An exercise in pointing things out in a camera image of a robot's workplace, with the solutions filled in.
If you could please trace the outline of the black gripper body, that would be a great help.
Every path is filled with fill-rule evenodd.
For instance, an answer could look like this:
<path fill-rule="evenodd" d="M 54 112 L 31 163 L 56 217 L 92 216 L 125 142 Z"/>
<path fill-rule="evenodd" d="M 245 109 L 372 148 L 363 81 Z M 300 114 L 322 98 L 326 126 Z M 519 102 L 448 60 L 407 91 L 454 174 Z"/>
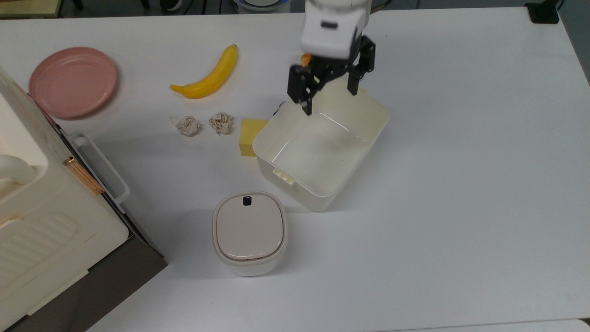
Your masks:
<path fill-rule="evenodd" d="M 352 77 L 359 78 L 354 69 L 355 58 L 333 59 L 312 54 L 312 75 L 314 78 L 338 78 L 352 72 Z"/>

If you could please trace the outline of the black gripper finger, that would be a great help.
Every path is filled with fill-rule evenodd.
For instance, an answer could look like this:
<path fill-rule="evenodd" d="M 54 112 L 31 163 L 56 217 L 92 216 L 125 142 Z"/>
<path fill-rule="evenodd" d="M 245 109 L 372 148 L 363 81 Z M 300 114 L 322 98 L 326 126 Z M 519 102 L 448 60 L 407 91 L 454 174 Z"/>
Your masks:
<path fill-rule="evenodd" d="M 360 37 L 359 61 L 356 65 L 348 66 L 347 89 L 351 95 L 356 96 L 358 86 L 366 73 L 371 73 L 375 67 L 375 43 L 368 36 Z"/>
<path fill-rule="evenodd" d="M 323 88 L 324 82 L 314 77 L 301 65 L 289 68 L 287 94 L 295 104 L 299 104 L 307 116 L 312 115 L 312 99 Z"/>

